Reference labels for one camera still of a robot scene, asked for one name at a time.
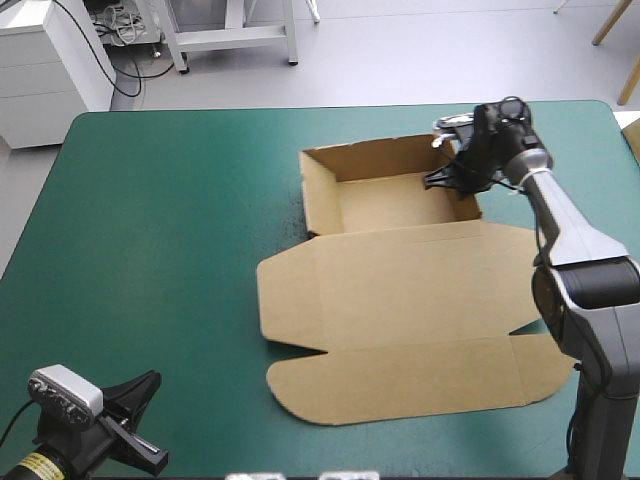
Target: white drawer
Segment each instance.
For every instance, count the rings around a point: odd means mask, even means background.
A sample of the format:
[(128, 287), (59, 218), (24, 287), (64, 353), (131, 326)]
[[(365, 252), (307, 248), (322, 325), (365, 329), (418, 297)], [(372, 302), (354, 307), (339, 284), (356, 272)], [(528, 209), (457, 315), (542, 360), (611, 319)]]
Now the white drawer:
[(0, 98), (0, 136), (11, 148), (62, 143), (86, 111), (77, 92)]
[(0, 67), (0, 98), (75, 90), (60, 62)]
[(59, 61), (58, 52), (46, 32), (0, 35), (0, 67)]

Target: robotic arm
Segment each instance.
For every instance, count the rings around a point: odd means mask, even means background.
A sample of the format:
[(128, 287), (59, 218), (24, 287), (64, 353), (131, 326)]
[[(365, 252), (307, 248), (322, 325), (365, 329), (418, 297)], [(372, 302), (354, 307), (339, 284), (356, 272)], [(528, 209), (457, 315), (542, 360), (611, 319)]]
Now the robotic arm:
[(557, 183), (519, 98), (441, 118), (434, 130), (435, 148), (448, 140), (460, 148), (451, 163), (425, 176), (426, 188), (465, 195), (506, 179), (529, 199), (539, 248), (534, 301), (560, 350), (580, 362), (564, 473), (620, 480), (640, 388), (640, 267), (624, 245), (589, 224)]

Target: cardboard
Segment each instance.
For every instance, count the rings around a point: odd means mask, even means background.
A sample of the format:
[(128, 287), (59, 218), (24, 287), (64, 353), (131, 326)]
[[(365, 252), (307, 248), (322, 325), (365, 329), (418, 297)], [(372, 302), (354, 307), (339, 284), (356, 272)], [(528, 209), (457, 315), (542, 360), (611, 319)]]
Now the cardboard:
[(530, 293), (533, 232), (478, 220), (474, 197), (424, 190), (447, 159), (429, 136), (305, 150), (312, 240), (258, 266), (265, 338), (319, 350), (274, 363), (277, 400), (342, 425), (523, 406), (567, 380), (573, 361)]
[(307, 229), (326, 235), (480, 218), (475, 197), (425, 190), (424, 174), (449, 161), (431, 140), (414, 135), (301, 152)]
[(622, 133), (636, 156), (636, 160), (640, 161), (640, 119), (623, 128)]

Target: black cable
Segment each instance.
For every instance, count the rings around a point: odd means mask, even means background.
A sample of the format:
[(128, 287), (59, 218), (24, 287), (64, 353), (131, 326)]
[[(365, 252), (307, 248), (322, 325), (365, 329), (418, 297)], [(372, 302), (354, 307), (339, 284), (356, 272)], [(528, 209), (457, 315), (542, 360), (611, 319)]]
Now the black cable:
[(136, 93), (127, 93), (124, 90), (122, 90), (121, 88), (119, 88), (116, 85), (116, 83), (113, 80), (111, 80), (111, 77), (109, 76), (107, 71), (104, 69), (104, 66), (102, 65), (102, 62), (100, 62), (100, 59), (98, 58), (98, 54), (93, 49), (93, 45), (91, 45), (91, 42), (89, 41), (89, 38), (87, 38), (87, 35), (84, 33), (84, 30), (82, 30), (82, 27), (80, 26), (80, 24), (76, 20), (76, 17), (73, 16), (73, 14), (67, 9), (67, 7), (65, 7), (62, 3), (60, 3), (60, 0), (52, 0), (52, 2), (55, 3), (56, 5), (58, 5), (60, 8), (62, 8), (62, 10), (64, 10), (64, 12), (69, 16), (69, 18), (73, 21), (73, 23), (76, 24), (76, 27), (78, 27), (78, 30), (80, 30), (80, 33), (82, 34), (82, 37), (84, 38), (84, 41), (89, 46), (89, 49), (91, 50), (91, 53), (93, 54), (93, 58), (95, 58), (96, 62), (98, 63), (98, 66), (100, 67), (100, 70), (102, 70), (102, 73), (104, 74), (106, 79), (109, 81), (109, 83), (113, 86), (113, 88), (115, 88), (116, 91), (120, 92), (125, 97), (135, 98), (138, 95), (140, 95), (140, 93), (142, 93), (142, 79), (140, 79), (140, 78), (138, 79), (138, 91)]
[[(447, 160), (449, 160), (449, 162), (451, 162), (452, 165), (457, 165), (458, 167), (462, 168), (463, 170), (466, 170), (469, 173), (473, 173), (474, 175), (480, 175), (478, 172), (476, 172), (473, 168), (467, 167), (466, 165), (463, 165), (462, 163), (458, 162), (455, 158), (450, 157), (443, 149), (442, 147), (437, 148), (438, 152), (440, 152), (441, 155), (443, 155)], [(508, 183), (505, 183), (501, 180), (496, 180), (495, 178), (489, 178), (485, 175), (482, 175), (482, 178), (484, 178), (487, 182), (491, 182), (491, 183), (495, 183), (496, 185), (500, 185), (504, 188), (508, 188), (509, 190), (514, 190), (514, 191), (518, 191), (519, 193), (522, 193), (522, 190), (514, 187), (512, 185), (509, 185)]]
[[(101, 36), (101, 37), (104, 36), (104, 35), (118, 33), (116, 30), (114, 30), (113, 28), (108, 27), (107, 25), (105, 25), (103, 23), (94, 22), (93, 26), (104, 29), (104, 30), (98, 32), (99, 36)], [(133, 55), (128, 50), (127, 50), (127, 54), (129, 55), (129, 58), (131, 59), (131, 63), (134, 64), (134, 66), (136, 68), (136, 71), (138, 71), (138, 65), (137, 65), (137, 62), (136, 62), (135, 58), (133, 58)], [(136, 79), (144, 79), (144, 80), (151, 79), (151, 78), (160, 78), (163, 75), (165, 75), (166, 73), (168, 73), (173, 68), (173, 66), (174, 66), (174, 64), (173, 64), (173, 62), (171, 62), (171, 65), (169, 65), (165, 70), (161, 71), (160, 73), (154, 73), (152, 75), (140, 75), (140, 72), (138, 71), (138, 75), (132, 75), (130, 73), (125, 72), (124, 70), (120, 70), (115, 65), (112, 65), (113, 69), (116, 72), (121, 73), (122, 75), (124, 75), (126, 77), (131, 77), (131, 78), (136, 78)]]
[(7, 425), (7, 428), (5, 429), (4, 433), (2, 434), (2, 438), (0, 438), (0, 447), (2, 447), (2, 445), (4, 444), (5, 440), (7, 439), (7, 436), (9, 436), (9, 432), (13, 428), (13, 424), (16, 423), (20, 415), (22, 415), (22, 412), (24, 412), (27, 408), (33, 405), (33, 403), (34, 403), (33, 400), (29, 400), (22, 407), (20, 407), (20, 409), (16, 412), (16, 414), (13, 416), (13, 418), (9, 422), (9, 425)]

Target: wooden chair leg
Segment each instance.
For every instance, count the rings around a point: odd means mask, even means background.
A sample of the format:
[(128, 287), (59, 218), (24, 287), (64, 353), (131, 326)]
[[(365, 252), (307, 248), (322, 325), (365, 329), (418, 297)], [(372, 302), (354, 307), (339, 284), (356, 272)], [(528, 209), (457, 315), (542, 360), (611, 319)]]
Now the wooden chair leg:
[(595, 37), (593, 37), (593, 41), (591, 42), (593, 45), (600, 45), (600, 42), (604, 40), (604, 37), (606, 37), (607, 33), (609, 33), (609, 30), (611, 30), (611, 27), (615, 25), (615, 23), (624, 13), (627, 7), (631, 5), (631, 1), (632, 0), (620, 0), (618, 2), (616, 8), (613, 9), (613, 12), (611, 12), (611, 15), (609, 15), (609, 18), (607, 18), (607, 21), (604, 22), (604, 25), (602, 25), (602, 28), (600, 28), (600, 31), (596, 34)]
[(633, 66), (633, 70), (629, 74), (629, 78), (627, 78), (627, 83), (624, 84), (622, 88), (622, 92), (620, 93), (620, 98), (618, 98), (618, 105), (626, 105), (629, 101), (629, 97), (633, 92), (636, 84), (640, 80), (640, 56), (636, 59), (636, 63)]

